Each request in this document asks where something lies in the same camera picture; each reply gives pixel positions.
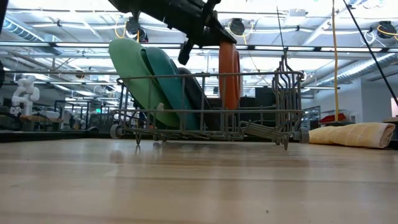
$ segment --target wall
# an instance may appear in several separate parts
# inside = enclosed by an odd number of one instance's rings
[[[356,122],[382,122],[392,117],[391,94],[382,81],[369,82],[364,77],[353,81],[351,85],[340,85],[339,109],[348,110]],[[398,83],[390,83],[394,93],[398,94]],[[302,100],[302,108],[321,106],[321,111],[335,109],[333,90],[323,90],[315,94],[313,100]]]
[[[356,122],[363,122],[361,79],[356,79],[353,84],[340,85],[338,90],[339,109],[348,110],[350,116],[355,116]],[[321,106],[321,111],[335,109],[335,92],[322,90],[315,94],[313,100],[303,100],[302,108]]]
[[[395,94],[398,84],[390,83]],[[362,81],[363,122],[382,122],[392,117],[391,94],[382,82]]]

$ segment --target white robot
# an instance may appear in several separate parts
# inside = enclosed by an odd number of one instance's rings
[[[36,81],[36,77],[29,75],[26,78],[20,78],[18,80],[18,88],[12,96],[12,107],[10,113],[13,115],[31,115],[33,102],[39,100],[40,90],[34,87],[33,82]],[[21,111],[21,103],[24,104],[24,111]]]

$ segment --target green plate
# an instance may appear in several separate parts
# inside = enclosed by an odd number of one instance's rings
[[[178,70],[170,57],[157,47],[147,47],[146,53],[150,67],[156,76],[162,75],[178,75]],[[171,106],[175,110],[192,110],[192,105],[182,89],[182,79],[175,78],[157,78],[159,85],[162,87],[164,94],[169,100]],[[189,130],[199,130],[199,121],[193,113],[186,114],[186,127]]]
[[[113,40],[109,44],[109,54],[113,65],[121,78],[149,77],[152,75],[144,60],[146,59],[145,48],[133,40]],[[165,110],[171,110],[172,107],[170,106],[167,97],[164,95],[162,88],[155,79],[140,78],[130,80],[129,92],[134,100],[136,100],[144,109],[150,109],[148,97],[151,82],[152,90],[150,94],[150,108],[154,109],[159,105],[159,103],[163,103]],[[178,127],[180,123],[176,113],[157,113],[156,120],[170,127]]]

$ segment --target rolled towel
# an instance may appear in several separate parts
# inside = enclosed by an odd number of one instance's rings
[[[359,123],[340,127],[322,127],[310,131],[310,143],[382,149],[389,145],[395,128],[394,124],[387,123]]]

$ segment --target wheel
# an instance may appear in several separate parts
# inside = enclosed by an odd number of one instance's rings
[[[300,128],[300,139],[301,144],[308,144],[310,143],[310,132],[308,128]]]
[[[112,125],[110,133],[111,133],[111,137],[113,139],[121,138],[121,136],[122,136],[122,128],[121,128],[121,126],[118,125],[118,124]]]
[[[136,143],[138,146],[141,143],[141,133],[136,133]]]

